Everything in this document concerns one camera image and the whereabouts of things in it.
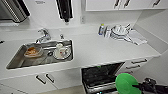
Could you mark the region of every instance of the kitchen sink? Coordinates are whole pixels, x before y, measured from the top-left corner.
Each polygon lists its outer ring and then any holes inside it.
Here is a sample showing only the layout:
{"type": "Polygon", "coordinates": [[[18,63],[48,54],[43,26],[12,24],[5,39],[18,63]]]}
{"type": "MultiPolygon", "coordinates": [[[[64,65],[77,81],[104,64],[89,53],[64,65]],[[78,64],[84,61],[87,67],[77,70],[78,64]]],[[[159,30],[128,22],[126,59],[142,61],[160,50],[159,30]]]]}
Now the kitchen sink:
{"type": "Polygon", "coordinates": [[[64,41],[51,41],[47,43],[30,43],[24,44],[20,47],[18,52],[15,54],[11,62],[6,67],[7,69],[16,69],[16,68],[23,68],[23,67],[30,67],[30,66],[38,66],[38,65],[45,65],[45,64],[53,64],[53,63],[60,63],[71,61],[73,59],[73,49],[72,49],[72,41],[71,40],[64,40],[64,41]],[[71,49],[71,54],[65,59],[56,59],[53,54],[48,55],[48,53],[53,53],[56,48],[57,44],[63,44],[63,46],[68,46],[71,49]],[[24,54],[30,47],[42,47],[44,49],[43,54],[40,57],[25,57],[24,54]]]}

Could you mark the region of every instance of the bowl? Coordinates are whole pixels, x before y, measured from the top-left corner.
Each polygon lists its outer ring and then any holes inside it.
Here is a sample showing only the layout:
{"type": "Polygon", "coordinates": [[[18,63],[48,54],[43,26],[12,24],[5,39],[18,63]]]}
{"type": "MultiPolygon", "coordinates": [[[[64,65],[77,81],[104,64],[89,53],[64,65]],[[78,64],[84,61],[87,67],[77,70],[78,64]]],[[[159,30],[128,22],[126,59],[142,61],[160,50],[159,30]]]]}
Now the bowl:
{"type": "Polygon", "coordinates": [[[69,46],[63,46],[61,48],[56,48],[54,50],[54,54],[53,56],[56,58],[56,59],[66,59],[70,56],[71,54],[71,49],[69,46]]]}
{"type": "Polygon", "coordinates": [[[112,29],[112,32],[116,35],[119,36],[125,36],[129,33],[129,31],[127,30],[127,28],[125,28],[124,26],[120,26],[120,27],[114,27],[112,29]]]}
{"type": "Polygon", "coordinates": [[[42,47],[30,47],[24,53],[25,57],[32,58],[32,57],[40,57],[43,54],[44,50],[42,47]]]}

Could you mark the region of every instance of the bottle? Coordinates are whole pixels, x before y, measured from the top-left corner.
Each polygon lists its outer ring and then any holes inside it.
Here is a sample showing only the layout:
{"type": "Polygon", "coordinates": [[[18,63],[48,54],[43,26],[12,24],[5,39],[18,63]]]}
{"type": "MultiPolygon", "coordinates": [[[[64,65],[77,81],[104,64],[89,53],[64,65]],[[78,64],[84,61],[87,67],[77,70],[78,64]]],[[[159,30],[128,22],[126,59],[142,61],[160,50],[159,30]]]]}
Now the bottle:
{"type": "Polygon", "coordinates": [[[99,35],[103,35],[103,33],[104,33],[104,29],[105,29],[105,27],[104,27],[104,24],[101,24],[101,26],[100,26],[100,28],[99,28],[99,35]]]}

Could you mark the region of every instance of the white wall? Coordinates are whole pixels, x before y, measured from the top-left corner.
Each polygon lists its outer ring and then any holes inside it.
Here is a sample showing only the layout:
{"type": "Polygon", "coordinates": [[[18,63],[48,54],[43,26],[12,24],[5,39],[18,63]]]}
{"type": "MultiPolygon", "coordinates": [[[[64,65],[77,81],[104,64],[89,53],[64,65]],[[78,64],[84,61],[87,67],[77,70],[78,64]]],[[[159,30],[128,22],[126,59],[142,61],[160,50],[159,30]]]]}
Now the white wall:
{"type": "MultiPolygon", "coordinates": [[[[168,43],[168,10],[144,10],[137,21],[137,25],[168,43]]],[[[152,77],[160,84],[168,84],[168,50],[162,56],[154,58],[134,73],[142,81],[152,77]]]]}
{"type": "Polygon", "coordinates": [[[108,12],[86,12],[85,0],[72,0],[73,18],[69,25],[59,18],[56,0],[24,0],[30,11],[30,17],[19,26],[0,27],[0,31],[36,30],[40,28],[69,28],[79,25],[100,25],[135,23],[142,11],[108,11],[108,12]],[[81,15],[85,17],[85,24],[80,23],[81,15]]]}
{"type": "Polygon", "coordinates": [[[80,24],[81,3],[80,0],[72,0],[73,18],[69,25],[60,19],[56,0],[24,0],[30,16],[19,26],[0,27],[0,31],[17,31],[17,30],[35,30],[40,28],[62,28],[74,27],[80,24]],[[37,4],[36,1],[43,1],[43,4],[37,4]]]}

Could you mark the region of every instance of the black appliance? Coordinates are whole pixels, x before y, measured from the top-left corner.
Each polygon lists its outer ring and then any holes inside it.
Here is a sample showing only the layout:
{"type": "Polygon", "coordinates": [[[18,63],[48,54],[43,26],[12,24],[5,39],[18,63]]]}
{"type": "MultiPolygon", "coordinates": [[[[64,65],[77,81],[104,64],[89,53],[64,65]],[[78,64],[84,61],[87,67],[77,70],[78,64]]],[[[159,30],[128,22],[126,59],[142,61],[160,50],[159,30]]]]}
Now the black appliance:
{"type": "Polygon", "coordinates": [[[23,0],[0,0],[0,20],[20,23],[30,16],[23,0]]]}
{"type": "Polygon", "coordinates": [[[86,94],[104,94],[117,91],[115,88],[115,74],[124,63],[82,68],[82,83],[86,94]]]}
{"type": "Polygon", "coordinates": [[[72,18],[71,0],[56,0],[60,18],[67,23],[72,18]]]}

